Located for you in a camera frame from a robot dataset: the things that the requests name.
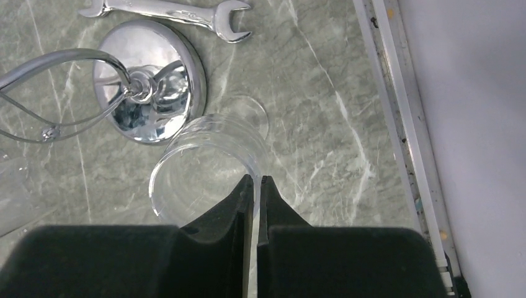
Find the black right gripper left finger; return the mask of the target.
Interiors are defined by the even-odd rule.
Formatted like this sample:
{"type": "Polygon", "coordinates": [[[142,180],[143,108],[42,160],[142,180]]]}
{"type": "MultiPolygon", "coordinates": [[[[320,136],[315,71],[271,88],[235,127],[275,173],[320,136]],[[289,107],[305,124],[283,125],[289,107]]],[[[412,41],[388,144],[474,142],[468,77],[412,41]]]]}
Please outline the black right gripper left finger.
{"type": "Polygon", "coordinates": [[[245,297],[254,183],[183,227],[47,225],[1,269],[2,297],[245,297]]]}

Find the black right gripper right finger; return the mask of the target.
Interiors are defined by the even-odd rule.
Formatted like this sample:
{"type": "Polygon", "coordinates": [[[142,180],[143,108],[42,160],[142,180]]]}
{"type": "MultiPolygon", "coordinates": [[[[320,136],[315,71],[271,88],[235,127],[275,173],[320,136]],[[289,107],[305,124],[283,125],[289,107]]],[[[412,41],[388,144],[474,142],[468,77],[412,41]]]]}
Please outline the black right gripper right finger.
{"type": "Polygon", "coordinates": [[[261,182],[259,297],[445,297],[434,254],[414,230],[314,227],[261,182]]]}

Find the clear wine glass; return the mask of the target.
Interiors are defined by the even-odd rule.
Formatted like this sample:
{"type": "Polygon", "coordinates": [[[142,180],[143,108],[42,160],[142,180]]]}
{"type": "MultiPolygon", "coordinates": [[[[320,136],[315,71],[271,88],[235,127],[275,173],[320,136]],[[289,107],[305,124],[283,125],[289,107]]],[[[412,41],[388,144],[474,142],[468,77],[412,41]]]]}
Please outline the clear wine glass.
{"type": "Polygon", "coordinates": [[[228,196],[247,176],[253,214],[261,203],[268,170],[264,106],[246,95],[233,96],[216,113],[190,121],[171,140],[149,180],[149,198],[160,220],[182,227],[228,196]]]}
{"type": "Polygon", "coordinates": [[[29,162],[10,158],[1,152],[1,236],[14,232],[51,213],[37,196],[30,193],[26,182],[29,162]]]}

